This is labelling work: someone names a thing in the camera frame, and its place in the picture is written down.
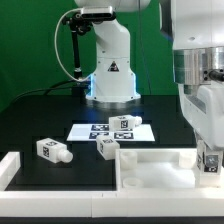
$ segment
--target white container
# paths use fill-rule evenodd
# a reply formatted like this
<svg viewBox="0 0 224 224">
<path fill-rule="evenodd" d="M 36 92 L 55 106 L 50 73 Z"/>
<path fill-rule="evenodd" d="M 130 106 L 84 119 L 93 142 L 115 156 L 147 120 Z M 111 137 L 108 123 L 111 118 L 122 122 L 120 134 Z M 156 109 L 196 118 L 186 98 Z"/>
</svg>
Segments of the white container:
<svg viewBox="0 0 224 224">
<path fill-rule="evenodd" d="M 110 131 L 120 131 L 126 129 L 134 129 L 142 123 L 141 117 L 132 115 L 122 115 L 117 117 L 109 117 Z"/>
<path fill-rule="evenodd" d="M 53 163 L 69 163 L 73 154 L 67 150 L 67 146 L 50 138 L 37 141 L 37 155 Z"/>
</svg>

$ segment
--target black printed square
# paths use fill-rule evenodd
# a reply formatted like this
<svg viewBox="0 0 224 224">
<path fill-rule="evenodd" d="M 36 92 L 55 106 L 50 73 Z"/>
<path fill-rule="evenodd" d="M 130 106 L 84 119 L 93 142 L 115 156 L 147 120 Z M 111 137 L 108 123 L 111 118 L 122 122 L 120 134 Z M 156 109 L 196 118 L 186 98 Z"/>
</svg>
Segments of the black printed square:
<svg viewBox="0 0 224 224">
<path fill-rule="evenodd" d="M 112 139 L 105 139 L 105 140 L 103 140 L 103 142 L 105 144 L 110 144 L 110 143 L 113 143 L 114 141 Z"/>
<path fill-rule="evenodd" d="M 109 131 L 109 125 L 106 124 L 93 124 L 91 131 Z"/>
<path fill-rule="evenodd" d="M 43 147 L 43 155 L 46 157 L 49 157 L 49 149 L 46 147 Z"/>
<path fill-rule="evenodd" d="M 126 139 L 126 140 L 129 140 L 129 139 L 134 139 L 134 135 L 132 132 L 115 132 L 114 133 L 114 139 L 117 139 L 117 140 L 122 140 L 122 139 Z"/>
<path fill-rule="evenodd" d="M 128 120 L 121 121 L 121 128 L 128 128 Z"/>
<path fill-rule="evenodd" d="M 54 145 L 57 145 L 58 143 L 57 142 L 48 142 L 46 143 L 46 145 L 48 146 L 54 146 Z"/>
<path fill-rule="evenodd" d="M 103 144 L 100 143 L 100 152 L 103 153 Z"/>
<path fill-rule="evenodd" d="M 109 132 L 90 132 L 89 139 L 96 139 L 98 135 L 109 135 Z"/>
</svg>

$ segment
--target black table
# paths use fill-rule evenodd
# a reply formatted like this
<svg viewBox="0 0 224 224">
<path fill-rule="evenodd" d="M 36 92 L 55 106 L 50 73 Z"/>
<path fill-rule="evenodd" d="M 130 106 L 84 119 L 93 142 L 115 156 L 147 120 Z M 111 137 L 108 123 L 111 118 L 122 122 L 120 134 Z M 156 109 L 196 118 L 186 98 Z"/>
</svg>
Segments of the black table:
<svg viewBox="0 0 224 224">
<path fill-rule="evenodd" d="M 108 123 L 108 117 L 131 114 L 150 124 L 154 142 L 119 142 L 121 148 L 192 148 L 193 130 L 185 121 L 178 96 L 143 96 L 139 106 L 106 110 L 86 106 L 78 97 L 27 96 L 0 114 L 0 156 L 20 151 L 22 166 L 7 191 L 116 190 L 114 161 L 105 161 L 95 142 L 67 142 L 75 123 Z M 74 159 L 53 164 L 36 153 L 36 141 L 52 138 L 67 144 Z M 221 218 L 12 219 L 0 223 L 221 223 Z"/>
</svg>

